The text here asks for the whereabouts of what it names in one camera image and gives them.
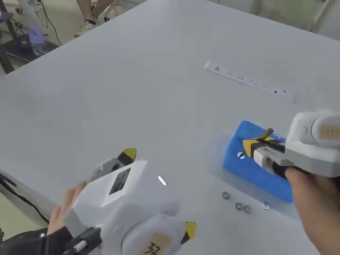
plastic bottle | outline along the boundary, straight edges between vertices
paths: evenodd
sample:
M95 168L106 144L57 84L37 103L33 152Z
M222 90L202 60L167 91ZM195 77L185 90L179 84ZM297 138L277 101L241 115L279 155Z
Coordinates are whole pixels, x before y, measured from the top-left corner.
M49 52L47 44L44 40L43 35L41 34L41 32L39 31L39 29L37 29L34 26L29 26L28 27L28 36L31 42L31 46L33 49L33 53L37 56L43 56L46 53Z

human hand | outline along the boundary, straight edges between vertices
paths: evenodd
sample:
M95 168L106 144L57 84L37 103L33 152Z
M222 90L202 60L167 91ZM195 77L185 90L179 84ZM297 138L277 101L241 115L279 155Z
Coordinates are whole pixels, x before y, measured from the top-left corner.
M322 255L340 253L340 195L332 179L286 170L303 228Z
M51 219L49 220L48 224L47 235L50 235L65 226L63 222L63 217L65 216L67 210L73 205L85 186L86 181L82 181L76 187L73 187L66 191L63 204L61 206L57 206L52 212Z

sneaker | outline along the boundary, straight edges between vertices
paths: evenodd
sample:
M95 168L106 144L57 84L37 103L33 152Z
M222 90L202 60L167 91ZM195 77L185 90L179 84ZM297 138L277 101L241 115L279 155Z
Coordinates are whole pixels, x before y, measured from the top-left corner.
M83 34L87 33L88 31L95 28L97 25L90 23L90 21L85 20L83 25L81 25L80 30L74 35L75 37L82 36Z

yellow tip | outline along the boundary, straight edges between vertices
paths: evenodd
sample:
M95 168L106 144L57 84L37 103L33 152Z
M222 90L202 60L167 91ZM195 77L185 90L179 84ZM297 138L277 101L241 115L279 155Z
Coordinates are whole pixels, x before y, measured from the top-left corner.
M136 159L137 155L137 149L136 148L126 148L123 150L123 152L134 161Z
M196 230L197 230L196 222L185 223L185 231L187 232L190 239L193 239L195 237Z
M259 141L257 140L243 140L242 141L244 151L248 157L251 157L251 145L257 142Z

blue block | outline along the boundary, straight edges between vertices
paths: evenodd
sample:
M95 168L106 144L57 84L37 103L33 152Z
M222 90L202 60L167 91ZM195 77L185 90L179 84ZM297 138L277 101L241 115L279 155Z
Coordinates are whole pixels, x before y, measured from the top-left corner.
M253 159L245 156L239 159L237 153L244 152L242 140L260 136L265 130L249 121L241 122L234 137L226 150L223 168L232 174L260 187L277 198L288 203L293 202L293 193L289 182L275 174L268 173ZM282 137L272 135L277 140L285 141Z

